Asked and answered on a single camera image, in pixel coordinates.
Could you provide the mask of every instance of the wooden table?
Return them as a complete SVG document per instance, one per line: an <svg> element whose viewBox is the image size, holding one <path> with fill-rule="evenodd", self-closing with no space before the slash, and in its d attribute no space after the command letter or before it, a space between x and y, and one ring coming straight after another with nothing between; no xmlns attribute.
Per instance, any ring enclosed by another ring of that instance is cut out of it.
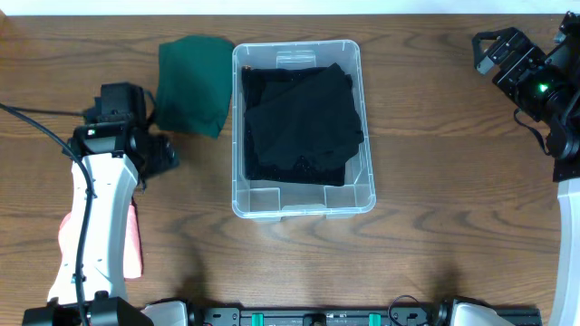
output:
<svg viewBox="0 0 580 326"><path fill-rule="evenodd" d="M231 120L219 139L173 135L182 163L137 194L144 275L130 302L174 295L245 306L378 306L400 294L536 304L550 315L559 251L552 164L514 105L473 68L470 38L521 28L550 50L561 15L12 17L0 101L92 105L101 84L155 90L158 46L353 39L362 49L378 203L348 220L256 224L231 209ZM76 118L34 115L63 138ZM71 162L0 112L0 323L42 306L72 203Z"/></svg>

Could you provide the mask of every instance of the black cable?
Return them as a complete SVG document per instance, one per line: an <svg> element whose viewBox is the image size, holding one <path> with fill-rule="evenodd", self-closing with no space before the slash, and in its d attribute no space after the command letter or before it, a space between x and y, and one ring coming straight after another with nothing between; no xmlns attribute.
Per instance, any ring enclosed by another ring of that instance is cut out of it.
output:
<svg viewBox="0 0 580 326"><path fill-rule="evenodd" d="M562 119L560 120L560 122L562 122L563 126L565 126L566 123L568 122L568 114L570 114L570 112L572 111L572 109L576 105L578 98L580 98L580 90L576 91L574 96L572 96L572 100L570 100L568 107L565 108L564 114L562 114Z"/></svg>
<svg viewBox="0 0 580 326"><path fill-rule="evenodd" d="M5 110L6 112L12 114L13 116L17 117L20 120L23 120L24 122L29 123L30 125L36 127L37 129L39 129L40 131L42 131L43 133L45 133L48 137L50 137L52 140L54 140L57 144L59 144L64 152L66 152L66 154L68 154L71 159L74 161L74 163L76 163L79 168L81 169L82 175L84 176L84 180L87 183L87 190L86 190L86 194L87 194L87 203L84 207L84 215L82 217L82 226L81 226L81 234L79 235L79 246L77 247L77 252L76 252L76 265L74 268L74 284L76 287L76 300L78 302L79 305L79 313L81 314L81 320L82 323L85 326L89 326L89 320L87 318L87 313L84 307L84 289L82 288L82 281L84 276L82 275L82 256L84 254L84 243L86 240L86 236L87 236L87 229L89 227L89 217L91 214L91 206L92 206L92 198L93 198L93 188L92 188L92 179L91 176L89 176L89 172L87 171L86 167L83 165L83 163L81 162L81 160L79 158L76 157L76 155L74 155L73 150L66 145L66 143L60 139L58 136L56 136L52 131L48 130L45 126L41 125L40 123L26 117L24 114L18 112L18 110L15 110L15 108L6 106L2 103L0 103L0 109Z"/></svg>
<svg viewBox="0 0 580 326"><path fill-rule="evenodd" d="M153 93L151 91L145 90L145 93L147 94L147 96L149 96L151 102L153 103L153 111L147 118L147 128L149 128L153 123L155 123L155 110L157 109L157 102L155 102L155 97L153 96Z"/></svg>
<svg viewBox="0 0 580 326"><path fill-rule="evenodd" d="M539 131L537 131L537 129L535 129L535 128L533 128L533 127L530 127L530 126L528 126L526 123L524 123L524 122L520 121L520 120L517 118L517 114L518 114L519 112L521 112L521 111L522 111L522 110L521 110L520 108L517 108L517 109L515 109L515 110L514 110L514 121L515 121L515 122L516 122L518 125L520 125L520 126L522 126L522 127L526 127L526 128L527 128L527 129L528 129L528 130L529 130L529 131L532 133L532 135L534 135L534 137L536 137L537 143L540 145L540 148L542 149L542 151L544 152L544 154L546 154L546 155L551 155L551 154L550 154L550 151L546 149L546 144L544 144L544 138L542 137L542 134L541 134Z"/></svg>
<svg viewBox="0 0 580 326"><path fill-rule="evenodd" d="M408 298L408 299L414 300L417 304L419 304L419 308L421 308L427 314L427 321L425 321L422 324L417 324L417 326L427 325L429 323L429 312L427 310L425 310L425 308L419 302L419 300L415 299L415 297L413 297L412 295L406 295L406 294L405 295L400 295L400 296L396 297L395 300L393 300L391 302L391 304L389 304L389 310L387 310L387 314L389 315L389 319L392 321L392 323L394 323L397 326L402 326L396 319L394 319L392 317L391 309L392 309L393 304L395 304L398 300L403 299L403 298Z"/></svg>
<svg viewBox="0 0 580 326"><path fill-rule="evenodd" d="M12 110L19 111L19 112L26 112L26 113L41 113L41 114L50 114L50 115L62 115L62 116L70 116L70 117L82 117L82 112L67 112L67 111L58 111L58 110L37 110L37 109L26 109L26 108L18 108L18 107L8 107Z"/></svg>

